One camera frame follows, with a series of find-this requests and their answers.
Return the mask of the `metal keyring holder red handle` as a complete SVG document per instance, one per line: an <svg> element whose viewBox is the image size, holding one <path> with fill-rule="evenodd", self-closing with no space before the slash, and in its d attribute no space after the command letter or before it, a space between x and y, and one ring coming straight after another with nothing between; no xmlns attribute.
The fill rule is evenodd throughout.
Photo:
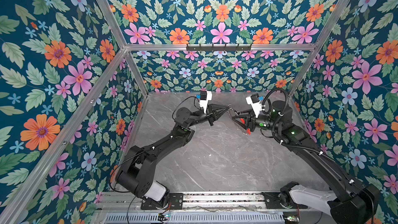
<svg viewBox="0 0 398 224"><path fill-rule="evenodd" d="M233 123L237 126L238 130L241 130L244 135L250 135L251 130L246 124L247 117L250 117L251 110L237 111L232 105L229 105L228 114Z"/></svg>

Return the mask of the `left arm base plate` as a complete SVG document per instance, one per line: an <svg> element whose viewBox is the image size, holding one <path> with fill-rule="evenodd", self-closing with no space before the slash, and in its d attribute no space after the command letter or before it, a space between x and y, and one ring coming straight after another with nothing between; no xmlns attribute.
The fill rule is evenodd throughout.
<svg viewBox="0 0 398 224"><path fill-rule="evenodd" d="M160 201L155 201L151 198L143 198L141 210L181 210L183 198L183 193L166 193Z"/></svg>

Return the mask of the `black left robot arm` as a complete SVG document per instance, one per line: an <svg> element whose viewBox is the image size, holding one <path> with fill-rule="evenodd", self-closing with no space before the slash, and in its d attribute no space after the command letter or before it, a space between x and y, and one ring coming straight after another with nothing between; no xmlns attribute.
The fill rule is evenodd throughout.
<svg viewBox="0 0 398 224"><path fill-rule="evenodd" d="M211 126L230 109L227 105L208 104L195 112L181 107L175 112L175 125L171 132L157 142L127 152L115 176L117 184L137 198L149 198L158 203L168 201L170 190L154 180L157 164L174 150L188 144L195 134L193 125L204 122Z"/></svg>

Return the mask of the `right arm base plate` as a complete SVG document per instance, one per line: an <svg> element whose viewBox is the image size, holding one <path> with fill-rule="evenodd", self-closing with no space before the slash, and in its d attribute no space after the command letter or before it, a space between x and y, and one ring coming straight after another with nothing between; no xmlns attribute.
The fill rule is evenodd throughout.
<svg viewBox="0 0 398 224"><path fill-rule="evenodd" d="M296 204L291 197L280 192L261 192L267 208L282 209L308 209L308 206Z"/></svg>

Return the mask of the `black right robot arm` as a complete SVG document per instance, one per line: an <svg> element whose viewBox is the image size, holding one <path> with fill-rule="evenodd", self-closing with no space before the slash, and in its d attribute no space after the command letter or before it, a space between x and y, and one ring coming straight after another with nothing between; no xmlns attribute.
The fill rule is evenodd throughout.
<svg viewBox="0 0 398 224"><path fill-rule="evenodd" d="M331 216L338 224L374 222L380 198L372 184L364 185L317 145L312 136L293 123L289 94L273 89L264 98L246 97L249 110L235 111L231 119L247 133L270 131L271 137L305 161L329 186L328 192L314 190L292 181L280 189L282 207L304 205Z"/></svg>

